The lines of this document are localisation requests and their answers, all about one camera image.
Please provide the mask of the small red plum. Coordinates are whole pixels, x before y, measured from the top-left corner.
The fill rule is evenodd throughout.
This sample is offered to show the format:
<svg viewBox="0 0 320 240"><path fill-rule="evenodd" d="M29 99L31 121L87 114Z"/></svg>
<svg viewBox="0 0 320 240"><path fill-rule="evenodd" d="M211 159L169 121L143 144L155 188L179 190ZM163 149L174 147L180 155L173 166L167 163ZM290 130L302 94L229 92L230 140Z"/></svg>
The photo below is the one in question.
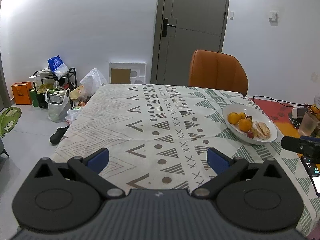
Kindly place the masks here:
<svg viewBox="0 0 320 240"><path fill-rule="evenodd" d="M253 139L254 138L254 134L252 131L247 132L247 137Z"/></svg>

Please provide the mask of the white shopping bag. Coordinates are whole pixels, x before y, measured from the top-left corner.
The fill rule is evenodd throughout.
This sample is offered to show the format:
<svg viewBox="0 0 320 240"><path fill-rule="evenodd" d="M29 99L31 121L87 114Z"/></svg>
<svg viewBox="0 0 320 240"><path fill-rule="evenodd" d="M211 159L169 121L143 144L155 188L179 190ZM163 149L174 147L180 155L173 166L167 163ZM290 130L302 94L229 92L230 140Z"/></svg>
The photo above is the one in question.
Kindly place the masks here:
<svg viewBox="0 0 320 240"><path fill-rule="evenodd" d="M48 119L52 122L64 122L67 112L71 109L71 102L69 98L70 89L65 91L61 103L53 103L49 100L48 92L45 93L44 99L48 104Z"/></svg>

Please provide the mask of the large orange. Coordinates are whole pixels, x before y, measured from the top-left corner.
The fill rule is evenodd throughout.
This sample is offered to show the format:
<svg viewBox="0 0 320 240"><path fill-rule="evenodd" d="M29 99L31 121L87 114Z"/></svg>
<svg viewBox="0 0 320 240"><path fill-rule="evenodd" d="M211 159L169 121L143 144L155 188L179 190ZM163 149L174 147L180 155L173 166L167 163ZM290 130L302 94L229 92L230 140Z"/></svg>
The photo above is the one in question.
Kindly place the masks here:
<svg viewBox="0 0 320 240"><path fill-rule="evenodd" d="M247 133L252 129L252 121L250 119L246 119L246 118L241 119L238 122L238 126L239 126L240 131Z"/></svg>

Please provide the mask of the black metal rack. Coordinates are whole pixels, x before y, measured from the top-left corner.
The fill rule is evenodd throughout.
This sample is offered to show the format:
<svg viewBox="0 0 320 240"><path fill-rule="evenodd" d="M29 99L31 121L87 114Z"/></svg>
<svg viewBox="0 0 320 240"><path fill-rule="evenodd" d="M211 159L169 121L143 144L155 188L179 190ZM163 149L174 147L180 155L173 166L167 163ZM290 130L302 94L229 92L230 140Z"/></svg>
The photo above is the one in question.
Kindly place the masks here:
<svg viewBox="0 0 320 240"><path fill-rule="evenodd" d="M38 105L42 109L48 108L48 104L44 99L44 94L47 90L49 90L49 93L53 94L59 90L66 90L67 88L72 89L78 86L75 68L70 68L67 73L59 79L48 68L34 72L29 79L33 85L33 90L36 93Z"/></svg>

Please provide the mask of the frosted plastic cup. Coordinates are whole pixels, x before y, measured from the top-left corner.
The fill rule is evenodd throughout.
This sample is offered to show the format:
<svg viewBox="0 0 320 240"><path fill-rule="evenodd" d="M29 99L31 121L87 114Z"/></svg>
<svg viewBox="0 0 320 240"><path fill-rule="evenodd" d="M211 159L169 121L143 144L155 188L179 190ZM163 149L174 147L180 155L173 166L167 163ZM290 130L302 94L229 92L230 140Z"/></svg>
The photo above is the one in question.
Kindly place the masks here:
<svg viewBox="0 0 320 240"><path fill-rule="evenodd" d="M298 133L303 136L310 136L315 130L319 120L311 112L305 112L302 122L299 126Z"/></svg>

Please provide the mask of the grey entrance door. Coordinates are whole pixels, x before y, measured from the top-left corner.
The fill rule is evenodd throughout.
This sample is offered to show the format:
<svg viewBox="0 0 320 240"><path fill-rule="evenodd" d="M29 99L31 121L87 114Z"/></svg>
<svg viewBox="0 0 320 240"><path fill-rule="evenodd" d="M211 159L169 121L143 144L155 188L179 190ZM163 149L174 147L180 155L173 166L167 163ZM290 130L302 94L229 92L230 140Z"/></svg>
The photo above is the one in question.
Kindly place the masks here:
<svg viewBox="0 0 320 240"><path fill-rule="evenodd" d="M229 0L157 0L150 82L186 86L195 50L222 50ZM163 18L176 28L161 37Z"/></svg>

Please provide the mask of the white enamel plate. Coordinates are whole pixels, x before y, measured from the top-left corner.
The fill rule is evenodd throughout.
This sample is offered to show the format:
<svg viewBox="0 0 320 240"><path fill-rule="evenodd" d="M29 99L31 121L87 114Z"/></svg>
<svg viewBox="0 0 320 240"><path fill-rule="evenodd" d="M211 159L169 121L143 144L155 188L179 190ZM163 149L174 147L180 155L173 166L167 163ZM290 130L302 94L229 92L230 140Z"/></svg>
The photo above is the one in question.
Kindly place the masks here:
<svg viewBox="0 0 320 240"><path fill-rule="evenodd" d="M268 144L278 137L278 130L274 123L253 107L227 105L223 108L222 115L231 132L249 144Z"/></svg>

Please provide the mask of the medium orange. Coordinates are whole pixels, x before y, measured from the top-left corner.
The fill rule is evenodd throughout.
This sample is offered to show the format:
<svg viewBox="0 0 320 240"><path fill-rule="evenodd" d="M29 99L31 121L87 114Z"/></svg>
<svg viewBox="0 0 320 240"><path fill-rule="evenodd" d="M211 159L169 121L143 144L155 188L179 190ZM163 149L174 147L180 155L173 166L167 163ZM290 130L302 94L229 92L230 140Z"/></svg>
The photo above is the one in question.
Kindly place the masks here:
<svg viewBox="0 0 320 240"><path fill-rule="evenodd" d="M227 120L230 124L236 125L240 121L241 115L235 112L231 112L227 116Z"/></svg>

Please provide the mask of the white power adapter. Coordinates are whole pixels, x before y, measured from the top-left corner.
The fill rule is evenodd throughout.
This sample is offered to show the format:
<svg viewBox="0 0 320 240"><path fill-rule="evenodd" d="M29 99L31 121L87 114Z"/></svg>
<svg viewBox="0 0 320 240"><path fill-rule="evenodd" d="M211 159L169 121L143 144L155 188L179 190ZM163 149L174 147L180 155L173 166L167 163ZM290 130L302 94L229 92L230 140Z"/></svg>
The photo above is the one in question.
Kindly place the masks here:
<svg viewBox="0 0 320 240"><path fill-rule="evenodd" d="M305 113L309 111L309 107L306 106L298 106L293 107L291 110L291 116L293 119L303 118Z"/></svg>

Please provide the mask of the peeled pomelo segment back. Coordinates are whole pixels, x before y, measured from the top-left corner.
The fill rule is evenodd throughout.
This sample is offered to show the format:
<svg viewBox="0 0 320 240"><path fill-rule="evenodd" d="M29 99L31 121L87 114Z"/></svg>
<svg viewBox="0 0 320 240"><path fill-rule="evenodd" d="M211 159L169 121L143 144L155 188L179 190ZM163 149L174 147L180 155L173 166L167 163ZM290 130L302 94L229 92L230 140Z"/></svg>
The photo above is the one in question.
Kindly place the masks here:
<svg viewBox="0 0 320 240"><path fill-rule="evenodd" d="M262 132L264 135L261 135L259 138L260 139L264 139L267 140L270 137L270 129L268 128L268 126L264 123L264 122L258 122Z"/></svg>

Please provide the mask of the orange paper bag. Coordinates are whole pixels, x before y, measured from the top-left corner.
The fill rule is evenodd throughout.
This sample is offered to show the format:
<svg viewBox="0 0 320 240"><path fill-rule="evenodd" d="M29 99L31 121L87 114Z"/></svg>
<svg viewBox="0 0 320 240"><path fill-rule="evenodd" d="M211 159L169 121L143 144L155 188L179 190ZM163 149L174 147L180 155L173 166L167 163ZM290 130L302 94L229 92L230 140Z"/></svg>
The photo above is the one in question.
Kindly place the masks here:
<svg viewBox="0 0 320 240"><path fill-rule="evenodd" d="M31 82L17 82L11 86L15 103L17 105L31 105L30 97Z"/></svg>

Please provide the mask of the yellow-green round fruit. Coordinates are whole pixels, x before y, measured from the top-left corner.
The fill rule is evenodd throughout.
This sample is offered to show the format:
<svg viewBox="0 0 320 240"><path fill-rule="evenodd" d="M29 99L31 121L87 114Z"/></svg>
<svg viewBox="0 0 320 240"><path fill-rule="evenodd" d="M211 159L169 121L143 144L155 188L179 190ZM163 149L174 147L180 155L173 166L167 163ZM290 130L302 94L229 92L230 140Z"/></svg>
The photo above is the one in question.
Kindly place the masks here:
<svg viewBox="0 0 320 240"><path fill-rule="evenodd" d="M258 136L258 130L256 129L256 128L252 128L251 129L251 131L252 131L252 133L253 133L253 135L255 136L255 137L257 137Z"/></svg>

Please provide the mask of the red cartoon mat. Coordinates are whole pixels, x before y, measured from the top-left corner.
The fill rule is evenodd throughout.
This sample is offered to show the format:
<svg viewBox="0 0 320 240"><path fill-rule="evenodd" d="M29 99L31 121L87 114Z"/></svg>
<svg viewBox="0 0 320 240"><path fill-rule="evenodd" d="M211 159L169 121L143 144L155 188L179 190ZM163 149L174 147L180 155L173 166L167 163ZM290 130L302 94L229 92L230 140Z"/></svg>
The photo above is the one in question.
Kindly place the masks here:
<svg viewBox="0 0 320 240"><path fill-rule="evenodd" d="M294 138L300 138L303 136L298 133L298 128L302 122L302 118L292 118L291 110L293 107L309 107L308 112L311 112L319 120L319 108L316 106L306 104L301 105L283 100L276 100L266 96L253 96L252 100L276 124L283 136L290 136ZM319 134L316 134L316 132L319 132L319 124L312 134L307 137L319 138Z"/></svg>

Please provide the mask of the small tangerine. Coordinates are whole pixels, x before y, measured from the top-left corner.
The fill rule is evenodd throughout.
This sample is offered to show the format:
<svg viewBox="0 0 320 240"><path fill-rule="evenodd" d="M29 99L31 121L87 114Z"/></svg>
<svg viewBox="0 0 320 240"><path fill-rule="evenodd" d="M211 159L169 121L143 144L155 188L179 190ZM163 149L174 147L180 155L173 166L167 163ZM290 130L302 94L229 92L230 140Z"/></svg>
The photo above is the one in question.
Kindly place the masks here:
<svg viewBox="0 0 320 240"><path fill-rule="evenodd" d="M245 119L246 118L246 114L244 112L239 113L239 118L241 119Z"/></svg>

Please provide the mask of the green leaf rug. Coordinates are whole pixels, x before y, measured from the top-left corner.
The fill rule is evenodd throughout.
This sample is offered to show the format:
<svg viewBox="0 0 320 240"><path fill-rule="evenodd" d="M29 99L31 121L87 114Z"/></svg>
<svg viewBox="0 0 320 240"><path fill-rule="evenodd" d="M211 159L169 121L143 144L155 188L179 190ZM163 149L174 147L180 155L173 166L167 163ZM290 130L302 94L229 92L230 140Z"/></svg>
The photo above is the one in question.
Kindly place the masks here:
<svg viewBox="0 0 320 240"><path fill-rule="evenodd" d="M1 137L5 137L18 123L19 118L22 115L22 110L18 107L10 107L1 114Z"/></svg>

